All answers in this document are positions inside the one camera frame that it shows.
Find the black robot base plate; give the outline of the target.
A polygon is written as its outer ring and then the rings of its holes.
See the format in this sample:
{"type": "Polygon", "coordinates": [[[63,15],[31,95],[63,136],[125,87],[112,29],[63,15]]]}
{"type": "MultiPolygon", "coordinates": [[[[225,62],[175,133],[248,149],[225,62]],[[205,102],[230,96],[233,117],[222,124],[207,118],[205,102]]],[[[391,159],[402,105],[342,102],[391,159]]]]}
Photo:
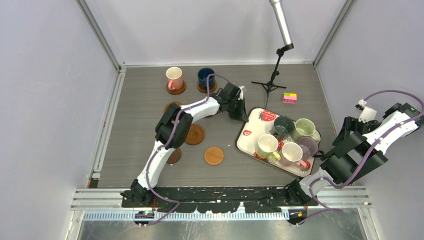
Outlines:
{"type": "Polygon", "coordinates": [[[176,208],[177,213],[234,213],[244,207],[246,213],[276,213],[282,207],[317,206],[317,202],[296,200],[285,187],[156,187],[159,194],[150,203],[141,205],[122,196],[123,208],[155,208],[160,213],[176,208]]]}

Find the light orange coaster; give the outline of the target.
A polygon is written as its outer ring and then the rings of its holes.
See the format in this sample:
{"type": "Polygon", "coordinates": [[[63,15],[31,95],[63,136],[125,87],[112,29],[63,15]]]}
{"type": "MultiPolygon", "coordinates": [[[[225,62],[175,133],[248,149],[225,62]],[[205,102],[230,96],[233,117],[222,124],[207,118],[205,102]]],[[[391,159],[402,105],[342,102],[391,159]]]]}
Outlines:
{"type": "Polygon", "coordinates": [[[219,165],[224,160],[224,152],[220,147],[211,146],[204,152],[204,160],[211,166],[219,165]]]}

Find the dark walnut coaster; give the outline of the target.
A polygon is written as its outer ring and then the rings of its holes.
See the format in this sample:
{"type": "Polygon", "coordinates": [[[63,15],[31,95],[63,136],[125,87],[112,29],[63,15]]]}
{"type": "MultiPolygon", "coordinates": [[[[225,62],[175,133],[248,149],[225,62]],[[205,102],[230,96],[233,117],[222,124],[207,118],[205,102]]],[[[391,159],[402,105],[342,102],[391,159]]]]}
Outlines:
{"type": "Polygon", "coordinates": [[[169,158],[167,159],[166,163],[167,164],[175,164],[177,163],[182,156],[182,151],[180,148],[177,148],[175,151],[172,152],[172,154],[169,156],[169,158]]]}

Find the ridged wooden coaster one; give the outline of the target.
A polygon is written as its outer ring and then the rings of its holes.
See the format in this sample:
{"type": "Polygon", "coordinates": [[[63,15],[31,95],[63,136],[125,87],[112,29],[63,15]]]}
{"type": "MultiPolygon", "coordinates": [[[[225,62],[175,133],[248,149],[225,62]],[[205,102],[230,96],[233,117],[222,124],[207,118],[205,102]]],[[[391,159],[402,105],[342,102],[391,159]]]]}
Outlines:
{"type": "Polygon", "coordinates": [[[180,95],[186,90],[187,86],[186,86],[186,82],[183,81],[182,86],[179,89],[170,89],[168,85],[165,88],[167,92],[171,95],[180,95]]]}

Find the dark blue mug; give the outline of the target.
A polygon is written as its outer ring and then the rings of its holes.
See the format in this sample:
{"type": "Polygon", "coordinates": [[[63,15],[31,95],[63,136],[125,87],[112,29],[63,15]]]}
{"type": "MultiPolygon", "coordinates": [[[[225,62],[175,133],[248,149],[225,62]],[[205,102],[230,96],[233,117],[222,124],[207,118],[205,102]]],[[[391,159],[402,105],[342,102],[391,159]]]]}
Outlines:
{"type": "Polygon", "coordinates": [[[201,68],[198,73],[198,84],[202,90],[207,90],[207,84],[209,85],[209,89],[213,89],[216,86],[215,77],[212,75],[208,78],[209,75],[215,74],[215,71],[212,68],[204,67],[201,68]]]}

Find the glossy amber wooden coaster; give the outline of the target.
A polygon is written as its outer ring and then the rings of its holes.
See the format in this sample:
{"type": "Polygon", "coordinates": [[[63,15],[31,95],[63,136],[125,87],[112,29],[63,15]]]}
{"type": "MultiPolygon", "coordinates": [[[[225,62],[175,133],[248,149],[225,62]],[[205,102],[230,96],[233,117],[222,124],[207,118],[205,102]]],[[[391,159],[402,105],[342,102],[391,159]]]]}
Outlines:
{"type": "Polygon", "coordinates": [[[205,138],[204,128],[196,123],[193,123],[188,131],[188,135],[185,139],[185,143],[191,146],[200,144],[205,138]]]}

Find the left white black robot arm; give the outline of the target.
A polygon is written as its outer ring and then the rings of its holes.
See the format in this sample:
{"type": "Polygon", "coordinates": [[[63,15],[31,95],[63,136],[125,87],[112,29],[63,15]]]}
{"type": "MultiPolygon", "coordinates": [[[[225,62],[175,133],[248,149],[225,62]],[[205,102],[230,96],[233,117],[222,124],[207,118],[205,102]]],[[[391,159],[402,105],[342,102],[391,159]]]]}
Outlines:
{"type": "Polygon", "coordinates": [[[222,112],[227,112],[232,120],[248,122],[243,86],[228,82],[202,100],[188,105],[171,104],[155,127],[155,142],[145,167],[130,189],[121,193],[122,197],[148,207],[168,158],[186,141],[191,125],[222,112]]]}

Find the ridged wooden coaster two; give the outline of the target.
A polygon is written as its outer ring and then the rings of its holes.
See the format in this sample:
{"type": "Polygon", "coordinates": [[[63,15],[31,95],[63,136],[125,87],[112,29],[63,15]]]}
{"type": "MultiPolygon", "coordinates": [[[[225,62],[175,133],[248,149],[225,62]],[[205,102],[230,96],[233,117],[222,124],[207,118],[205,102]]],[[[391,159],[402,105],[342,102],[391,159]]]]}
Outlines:
{"type": "MultiPolygon", "coordinates": [[[[213,87],[209,89],[209,92],[210,92],[210,93],[214,92],[214,91],[217,89],[217,86],[218,86],[218,84],[217,84],[217,82],[215,81],[215,82],[214,82],[213,87]]],[[[200,82],[199,82],[199,81],[197,82],[197,89],[198,89],[201,93],[204,93],[204,94],[206,94],[206,93],[208,92],[206,87],[205,87],[205,88],[202,88],[202,86],[201,86],[201,84],[200,84],[200,82]]]]}

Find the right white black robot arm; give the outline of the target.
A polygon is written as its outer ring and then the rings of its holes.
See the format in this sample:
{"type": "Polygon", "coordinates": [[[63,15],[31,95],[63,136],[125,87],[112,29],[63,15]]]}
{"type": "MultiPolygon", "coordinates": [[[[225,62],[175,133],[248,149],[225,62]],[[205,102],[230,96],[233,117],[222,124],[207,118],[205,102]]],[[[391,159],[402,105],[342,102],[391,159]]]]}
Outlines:
{"type": "Polygon", "coordinates": [[[408,103],[396,103],[382,118],[365,121],[362,116],[345,117],[333,148],[320,156],[323,162],[318,171],[297,177],[285,188],[286,202],[300,206],[327,186],[360,179],[388,161],[385,153],[392,143],[424,125],[424,115],[408,103]]]}

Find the white strawberry serving tray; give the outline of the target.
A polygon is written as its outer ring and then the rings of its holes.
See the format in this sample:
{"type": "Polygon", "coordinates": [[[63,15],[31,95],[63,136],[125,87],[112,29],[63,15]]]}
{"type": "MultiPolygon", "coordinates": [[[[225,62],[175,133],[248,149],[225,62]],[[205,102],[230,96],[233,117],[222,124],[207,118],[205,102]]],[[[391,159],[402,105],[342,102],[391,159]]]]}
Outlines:
{"type": "Polygon", "coordinates": [[[274,120],[279,116],[279,114],[261,107],[252,108],[248,114],[248,121],[244,123],[237,136],[236,148],[240,152],[260,162],[264,162],[268,166],[272,166],[273,168],[290,173],[294,176],[306,177],[312,173],[312,166],[315,161],[313,156],[305,160],[301,159],[299,162],[290,166],[284,166],[277,161],[260,157],[256,152],[260,136],[272,132],[274,120]]]}

